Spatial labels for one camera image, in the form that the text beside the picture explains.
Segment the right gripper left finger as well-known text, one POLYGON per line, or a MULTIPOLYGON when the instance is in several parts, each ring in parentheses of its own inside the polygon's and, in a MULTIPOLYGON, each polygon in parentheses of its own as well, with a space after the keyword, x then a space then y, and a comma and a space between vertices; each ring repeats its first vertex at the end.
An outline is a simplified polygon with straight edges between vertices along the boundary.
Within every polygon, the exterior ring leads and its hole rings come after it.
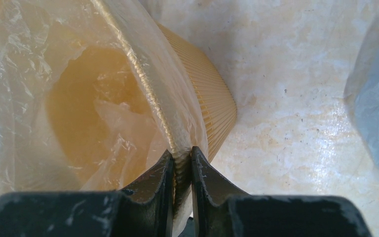
POLYGON ((0 196, 0 237, 170 237, 173 158, 120 190, 13 192, 0 196))

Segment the yellow plastic trash bin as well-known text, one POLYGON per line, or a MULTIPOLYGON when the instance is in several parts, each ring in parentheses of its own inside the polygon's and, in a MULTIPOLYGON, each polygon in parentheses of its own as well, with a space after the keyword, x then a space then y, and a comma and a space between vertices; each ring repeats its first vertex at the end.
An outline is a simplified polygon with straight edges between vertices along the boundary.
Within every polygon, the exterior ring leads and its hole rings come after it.
MULTIPOLYGON (((199 48, 164 26, 160 30, 181 60, 201 109, 207 142, 191 135, 212 160, 233 128, 237 108, 219 72, 199 48)), ((57 23, 56 52, 82 49, 47 94, 45 109, 61 157, 45 166, 47 190, 113 190, 131 183, 166 149, 146 96, 124 52, 91 45, 57 23)))

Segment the clear plastic trash bag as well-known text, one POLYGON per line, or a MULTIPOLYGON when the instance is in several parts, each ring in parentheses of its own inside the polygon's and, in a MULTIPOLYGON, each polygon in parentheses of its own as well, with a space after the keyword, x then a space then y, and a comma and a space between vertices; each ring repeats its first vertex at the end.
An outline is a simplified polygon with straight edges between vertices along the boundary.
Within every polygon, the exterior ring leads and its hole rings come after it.
POLYGON ((177 237, 207 136, 137 0, 0 0, 0 237, 177 237))

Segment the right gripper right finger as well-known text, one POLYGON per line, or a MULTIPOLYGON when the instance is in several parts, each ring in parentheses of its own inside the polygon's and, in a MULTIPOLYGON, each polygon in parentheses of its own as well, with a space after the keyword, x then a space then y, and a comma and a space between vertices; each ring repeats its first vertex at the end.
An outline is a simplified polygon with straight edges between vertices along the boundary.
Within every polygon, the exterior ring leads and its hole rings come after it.
POLYGON ((197 237, 369 237, 360 211, 339 196, 250 195, 191 151, 197 237))

